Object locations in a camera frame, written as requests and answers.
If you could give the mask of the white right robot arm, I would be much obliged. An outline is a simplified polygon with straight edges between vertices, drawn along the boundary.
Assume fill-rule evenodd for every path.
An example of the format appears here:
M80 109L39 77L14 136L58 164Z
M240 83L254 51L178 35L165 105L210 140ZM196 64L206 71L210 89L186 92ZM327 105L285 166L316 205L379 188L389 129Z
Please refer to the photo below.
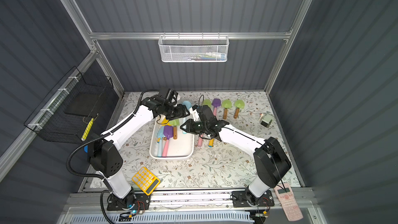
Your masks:
M195 105L193 110L182 108L188 117L180 126L183 131L233 145L253 158L257 176L246 188L246 200L252 205L266 191L275 188L291 169L289 158L275 138L262 139L239 130L229 122L217 119L207 105Z

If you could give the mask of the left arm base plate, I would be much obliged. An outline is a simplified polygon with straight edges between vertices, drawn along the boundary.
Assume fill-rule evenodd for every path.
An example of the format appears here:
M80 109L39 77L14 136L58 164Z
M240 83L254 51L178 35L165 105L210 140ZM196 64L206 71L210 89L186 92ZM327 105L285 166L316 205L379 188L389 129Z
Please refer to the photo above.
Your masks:
M146 194L128 194L119 199L114 194L107 200L108 211L144 211L149 209L151 196Z

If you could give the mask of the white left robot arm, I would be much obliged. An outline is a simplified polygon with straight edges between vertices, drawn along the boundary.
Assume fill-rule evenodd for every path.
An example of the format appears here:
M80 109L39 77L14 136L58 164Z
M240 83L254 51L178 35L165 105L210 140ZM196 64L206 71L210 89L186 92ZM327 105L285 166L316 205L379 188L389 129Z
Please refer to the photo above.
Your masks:
M142 92L134 111L103 132L99 141L88 146L89 163L95 169L95 175L118 199L125 199L133 193L122 172L123 158L120 149L141 127L157 117L164 116L167 120L187 117L189 111L178 103L179 99L178 92L170 88Z

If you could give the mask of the green shovel brown handle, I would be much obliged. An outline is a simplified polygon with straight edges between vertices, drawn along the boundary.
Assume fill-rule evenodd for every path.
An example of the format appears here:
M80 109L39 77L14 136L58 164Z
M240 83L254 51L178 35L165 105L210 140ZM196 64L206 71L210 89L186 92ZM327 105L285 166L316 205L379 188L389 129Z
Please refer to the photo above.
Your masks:
M228 116L228 110L232 108L231 100L227 99L222 101L221 106L223 108L223 119L226 120Z

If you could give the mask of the green shovel yellow handle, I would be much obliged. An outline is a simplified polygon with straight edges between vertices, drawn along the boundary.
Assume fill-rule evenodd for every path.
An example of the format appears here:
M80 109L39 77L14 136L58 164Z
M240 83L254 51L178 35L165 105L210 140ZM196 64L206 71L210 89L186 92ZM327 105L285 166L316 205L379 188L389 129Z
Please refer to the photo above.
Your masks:
M208 143L209 147L213 147L214 146L214 139L211 139Z

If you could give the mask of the purple shovel pink handle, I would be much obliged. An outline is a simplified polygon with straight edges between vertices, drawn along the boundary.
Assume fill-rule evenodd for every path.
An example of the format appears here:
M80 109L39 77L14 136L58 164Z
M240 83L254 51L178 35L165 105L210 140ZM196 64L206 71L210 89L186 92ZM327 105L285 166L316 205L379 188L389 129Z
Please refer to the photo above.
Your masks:
M203 139L199 136L197 147L201 147L203 144Z
M213 115L217 116L217 109L221 106L221 100L218 98L213 99L211 105L213 106Z

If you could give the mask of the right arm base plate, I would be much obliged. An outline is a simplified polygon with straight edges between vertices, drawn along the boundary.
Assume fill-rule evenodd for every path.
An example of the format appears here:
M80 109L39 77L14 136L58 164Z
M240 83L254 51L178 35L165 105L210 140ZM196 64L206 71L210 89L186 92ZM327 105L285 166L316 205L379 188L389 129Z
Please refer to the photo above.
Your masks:
M248 190L233 191L230 199L235 208L239 207L266 207L270 208L275 205L272 192L266 191L261 197L255 197Z

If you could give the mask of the blue shovel blue handle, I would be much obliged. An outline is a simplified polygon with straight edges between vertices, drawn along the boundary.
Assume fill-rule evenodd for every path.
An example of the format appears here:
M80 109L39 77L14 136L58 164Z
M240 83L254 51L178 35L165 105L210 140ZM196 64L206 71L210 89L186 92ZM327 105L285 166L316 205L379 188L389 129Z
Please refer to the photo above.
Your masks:
M157 133L157 144L158 144L157 157L162 157L162 151L163 151L162 141L163 141L164 137L165 137L164 136L164 126L161 126Z

